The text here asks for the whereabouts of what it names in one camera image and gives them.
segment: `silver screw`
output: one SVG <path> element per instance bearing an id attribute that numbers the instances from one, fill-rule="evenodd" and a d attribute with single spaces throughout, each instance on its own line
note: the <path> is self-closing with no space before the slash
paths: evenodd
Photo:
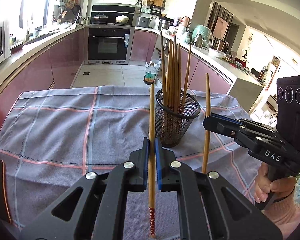
<path id="1" fill-rule="evenodd" d="M 219 173 L 217 173 L 216 171 L 210 171 L 209 177 L 212 179 L 217 179 L 217 178 L 219 178 Z"/>
<path id="2" fill-rule="evenodd" d="M 123 166 L 127 169 L 130 169 L 134 166 L 133 162 L 126 162 L 123 164 Z"/>
<path id="3" fill-rule="evenodd" d="M 178 162 L 178 161 L 174 161 L 174 162 L 172 162 L 170 165 L 171 165 L 171 167 L 173 167 L 173 168 L 179 168 L 179 167 L 181 166 L 181 163 Z"/>
<path id="4" fill-rule="evenodd" d="M 97 175 L 94 172 L 88 172 L 86 174 L 86 179 L 94 179 Z"/>

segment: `pink sleeve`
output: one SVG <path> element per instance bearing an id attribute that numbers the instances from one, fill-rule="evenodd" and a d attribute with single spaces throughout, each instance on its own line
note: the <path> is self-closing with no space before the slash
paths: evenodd
<path id="1" fill-rule="evenodd" d="M 293 201 L 293 193 L 286 199 L 273 203 L 264 214 L 281 230 L 283 239 L 296 229 L 300 223 L 300 206 Z"/>

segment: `black mesh cup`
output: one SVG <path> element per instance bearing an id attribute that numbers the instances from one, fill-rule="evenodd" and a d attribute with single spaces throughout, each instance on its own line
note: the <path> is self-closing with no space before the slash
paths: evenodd
<path id="1" fill-rule="evenodd" d="M 180 108 L 180 114 L 174 113 L 163 105 L 163 93 L 159 90 L 155 106 L 155 136 L 160 138 L 163 147 L 171 148 L 180 142 L 193 119 L 200 114 L 200 105 L 193 96 L 186 94 L 186 103 Z"/>

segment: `wooden cutting board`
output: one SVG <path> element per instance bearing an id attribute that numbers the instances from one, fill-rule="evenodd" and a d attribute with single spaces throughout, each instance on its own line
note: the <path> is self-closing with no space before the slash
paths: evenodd
<path id="1" fill-rule="evenodd" d="M 154 0 L 153 5 L 163 7 L 163 0 Z"/>

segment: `oven handle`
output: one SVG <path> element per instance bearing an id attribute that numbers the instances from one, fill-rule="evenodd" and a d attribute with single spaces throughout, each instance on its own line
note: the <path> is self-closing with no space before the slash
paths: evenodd
<path id="1" fill-rule="evenodd" d="M 114 39 L 124 39 L 124 37 L 109 37 L 109 36 L 93 36 L 93 38 L 114 38 Z"/>

